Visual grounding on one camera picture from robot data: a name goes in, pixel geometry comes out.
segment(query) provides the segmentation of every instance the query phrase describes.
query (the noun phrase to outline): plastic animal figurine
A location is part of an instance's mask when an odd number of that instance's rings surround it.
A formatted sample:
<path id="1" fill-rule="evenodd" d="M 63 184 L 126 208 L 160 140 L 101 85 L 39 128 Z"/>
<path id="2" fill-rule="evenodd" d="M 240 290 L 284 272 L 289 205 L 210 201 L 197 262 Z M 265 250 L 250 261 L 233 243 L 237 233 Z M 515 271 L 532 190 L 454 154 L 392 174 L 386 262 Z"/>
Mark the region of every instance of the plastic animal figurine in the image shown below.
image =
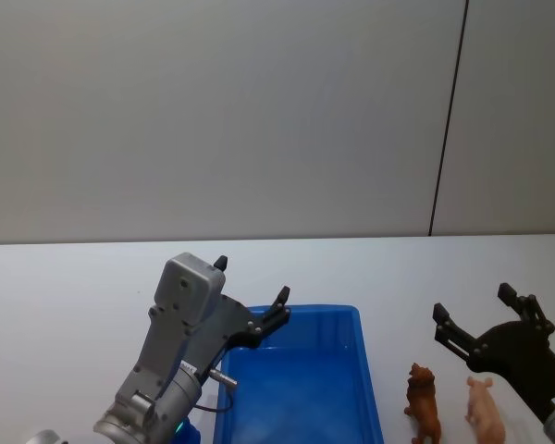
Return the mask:
<path id="1" fill-rule="evenodd" d="M 504 444 L 506 429 L 487 390 L 493 386 L 493 380 L 488 377 L 481 382 L 469 376 L 466 383 L 470 388 L 468 411 L 464 418 L 473 427 L 477 444 Z"/>
<path id="2" fill-rule="evenodd" d="M 436 405 L 436 387 L 434 374 L 429 368 L 420 367 L 413 363 L 411 377 L 407 380 L 407 401 L 405 414 L 414 417 L 418 423 L 417 438 L 411 440 L 412 444 L 423 444 L 428 437 L 432 444 L 439 444 L 442 430 L 438 420 L 438 407 Z"/>

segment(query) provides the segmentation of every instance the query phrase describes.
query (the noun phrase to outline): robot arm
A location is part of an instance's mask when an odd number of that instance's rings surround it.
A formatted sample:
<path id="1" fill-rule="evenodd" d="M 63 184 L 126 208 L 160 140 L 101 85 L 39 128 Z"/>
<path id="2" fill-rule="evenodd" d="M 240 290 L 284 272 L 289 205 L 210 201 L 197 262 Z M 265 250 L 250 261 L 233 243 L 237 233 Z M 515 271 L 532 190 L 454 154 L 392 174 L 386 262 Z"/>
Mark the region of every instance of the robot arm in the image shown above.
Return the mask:
<path id="1" fill-rule="evenodd" d="M 503 376 L 555 442 L 555 353 L 549 335 L 555 326 L 545 317 L 534 295 L 517 296 L 510 285 L 499 286 L 498 297 L 519 316 L 473 338 L 456 326 L 441 303 L 434 306 L 436 341 L 466 361 L 474 372 Z"/>
<path id="2" fill-rule="evenodd" d="M 224 353 L 234 347 L 256 348 L 288 322 L 288 287 L 261 316 L 222 294 L 227 262 L 221 256 L 209 265 L 183 253 L 166 263 L 155 304 L 148 310 L 151 325 L 138 362 L 94 425 L 99 435 L 91 443 L 168 444 L 208 377 L 236 386 L 215 370 Z M 63 442 L 45 430 L 28 444 Z"/>

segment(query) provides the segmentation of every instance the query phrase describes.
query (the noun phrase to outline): blue tray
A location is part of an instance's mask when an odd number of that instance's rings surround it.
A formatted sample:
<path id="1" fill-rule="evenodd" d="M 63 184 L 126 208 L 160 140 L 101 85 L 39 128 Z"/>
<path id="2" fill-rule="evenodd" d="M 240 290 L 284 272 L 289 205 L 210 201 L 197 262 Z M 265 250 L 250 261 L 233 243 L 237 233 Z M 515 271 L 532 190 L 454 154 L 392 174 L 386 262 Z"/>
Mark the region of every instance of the blue tray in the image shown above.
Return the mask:
<path id="1" fill-rule="evenodd" d="M 214 444 L 382 444 L 358 311 L 291 309 L 259 349 L 235 349 L 222 361 L 239 387 L 232 410 L 216 415 Z M 218 406 L 227 401 L 220 388 Z"/>

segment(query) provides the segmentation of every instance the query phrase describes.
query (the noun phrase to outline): white wall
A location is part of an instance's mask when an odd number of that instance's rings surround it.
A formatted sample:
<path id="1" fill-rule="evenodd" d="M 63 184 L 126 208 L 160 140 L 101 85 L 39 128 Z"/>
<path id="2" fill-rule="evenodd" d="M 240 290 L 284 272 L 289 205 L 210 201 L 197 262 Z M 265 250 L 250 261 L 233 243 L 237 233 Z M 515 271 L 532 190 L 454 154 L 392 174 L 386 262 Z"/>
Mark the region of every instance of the white wall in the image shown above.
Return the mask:
<path id="1" fill-rule="evenodd" d="M 555 1 L 471 0 L 435 234 L 555 232 Z"/>
<path id="2" fill-rule="evenodd" d="M 0 242 L 426 234 L 462 12 L 0 0 Z"/>

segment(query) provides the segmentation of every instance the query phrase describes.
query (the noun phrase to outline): black vertical line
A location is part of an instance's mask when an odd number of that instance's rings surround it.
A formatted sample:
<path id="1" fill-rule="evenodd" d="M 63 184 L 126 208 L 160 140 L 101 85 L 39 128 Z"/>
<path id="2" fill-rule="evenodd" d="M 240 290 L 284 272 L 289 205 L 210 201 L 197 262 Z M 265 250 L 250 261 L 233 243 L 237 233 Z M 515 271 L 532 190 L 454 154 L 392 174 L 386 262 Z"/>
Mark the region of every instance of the black vertical line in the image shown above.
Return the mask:
<path id="1" fill-rule="evenodd" d="M 461 64 L 461 53 L 463 52 L 464 28 L 466 26 L 466 16 L 469 12 L 469 0 L 464 0 L 464 12 L 462 13 L 461 37 L 459 38 L 459 49 L 456 53 L 456 64 L 454 65 L 454 77 L 452 78 L 452 89 L 450 90 L 450 103 L 448 105 L 448 115 L 446 116 L 446 128 L 444 129 L 444 142 L 442 143 L 442 154 L 438 167 L 438 179 L 436 180 L 436 191 L 434 192 L 434 205 L 432 206 L 432 216 L 429 220 L 428 236 L 432 235 L 434 227 L 434 217 L 436 216 L 436 204 L 438 203 L 438 191 L 440 188 L 440 178 L 442 177 L 442 166 L 444 165 L 444 154 L 446 153 L 446 141 L 448 140 L 448 129 L 450 127 L 450 116 L 452 115 L 452 105 L 454 104 L 454 91 L 456 90 L 456 79 L 459 76 L 459 65 Z"/>

